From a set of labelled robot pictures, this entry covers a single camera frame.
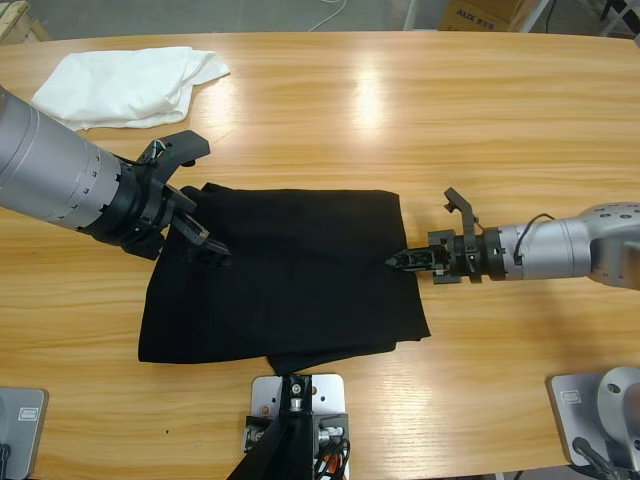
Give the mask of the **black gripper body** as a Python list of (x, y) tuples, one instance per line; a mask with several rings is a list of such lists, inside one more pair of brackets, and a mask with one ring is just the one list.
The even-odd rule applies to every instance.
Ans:
[(501, 279), (501, 241), (497, 228), (485, 229), (471, 243), (454, 230), (430, 232), (428, 246), (434, 256), (435, 284), (461, 283), (463, 277), (472, 283), (481, 283), (484, 276), (494, 281)]
[(124, 162), (121, 167), (114, 198), (93, 222), (95, 240), (155, 260), (165, 242), (162, 231), (172, 224), (196, 249), (211, 250), (209, 232), (191, 217), (195, 202), (168, 184), (178, 162)]

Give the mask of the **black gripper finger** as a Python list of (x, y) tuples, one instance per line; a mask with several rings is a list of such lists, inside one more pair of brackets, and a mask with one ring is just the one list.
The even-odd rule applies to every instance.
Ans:
[(208, 239), (202, 244), (189, 246), (187, 262), (205, 267), (228, 266), (232, 262), (232, 255), (223, 243)]
[(443, 262), (446, 260), (446, 249), (442, 246), (426, 246), (407, 248), (394, 255), (398, 262)]
[(389, 258), (385, 261), (385, 264), (388, 267), (405, 272), (436, 271), (438, 274), (442, 274), (446, 270), (446, 267), (442, 263), (431, 260), (409, 260), (408, 262), (402, 262), (401, 259)]

